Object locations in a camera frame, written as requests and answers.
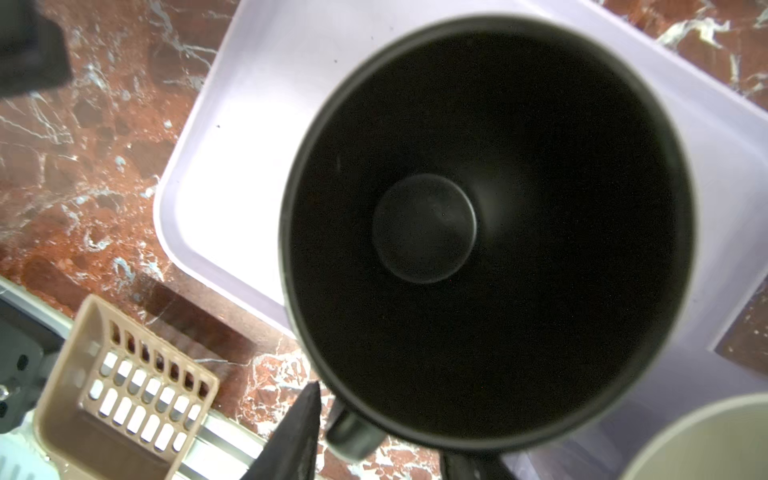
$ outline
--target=black mug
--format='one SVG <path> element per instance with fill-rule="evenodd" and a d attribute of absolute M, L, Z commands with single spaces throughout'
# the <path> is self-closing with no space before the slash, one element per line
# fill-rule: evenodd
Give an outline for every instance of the black mug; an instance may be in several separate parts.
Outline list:
<path fill-rule="evenodd" d="M 463 455 L 600 415 L 670 332 L 694 208 L 669 120 L 601 46 L 531 19 L 409 35 L 333 93 L 286 187 L 293 329 L 326 433 Z"/>

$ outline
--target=white tray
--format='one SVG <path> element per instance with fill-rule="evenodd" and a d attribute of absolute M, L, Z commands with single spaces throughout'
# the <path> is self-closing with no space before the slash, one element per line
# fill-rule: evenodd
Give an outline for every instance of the white tray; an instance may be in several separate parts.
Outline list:
<path fill-rule="evenodd" d="M 477 13 L 545 18 L 609 48 L 676 124 L 698 205 L 694 281 L 677 338 L 709 348 L 768 266 L 768 115 L 586 1 L 242 0 L 160 182 L 168 256 L 291 335 L 277 231 L 283 187 L 311 120 L 374 51 L 423 25 Z"/>

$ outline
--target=beige plastic holder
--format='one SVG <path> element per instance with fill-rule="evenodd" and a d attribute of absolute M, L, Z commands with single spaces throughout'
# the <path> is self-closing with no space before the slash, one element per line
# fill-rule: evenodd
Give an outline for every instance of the beige plastic holder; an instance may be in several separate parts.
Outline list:
<path fill-rule="evenodd" d="M 63 479 L 170 480 L 219 380 L 90 295 L 45 385 L 35 433 Z"/>

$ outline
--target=countertop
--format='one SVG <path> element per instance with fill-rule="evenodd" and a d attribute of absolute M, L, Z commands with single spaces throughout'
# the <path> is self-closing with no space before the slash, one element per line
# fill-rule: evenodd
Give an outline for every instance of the countertop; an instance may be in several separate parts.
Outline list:
<path fill-rule="evenodd" d="M 598 3 L 768 108 L 768 0 Z M 237 0 L 41 8 L 65 31 L 74 78 L 0 102 L 0 274 L 69 316 L 89 293 L 116 304 L 214 371 L 214 407 L 268 437 L 313 375 L 308 360 L 291 338 L 176 268 L 152 221 L 159 176 Z M 768 375 L 768 281 L 717 352 Z M 324 389 L 324 413 L 332 401 Z M 433 451 L 396 439 L 359 465 L 324 445 L 317 460 L 332 480 L 439 477 Z"/>

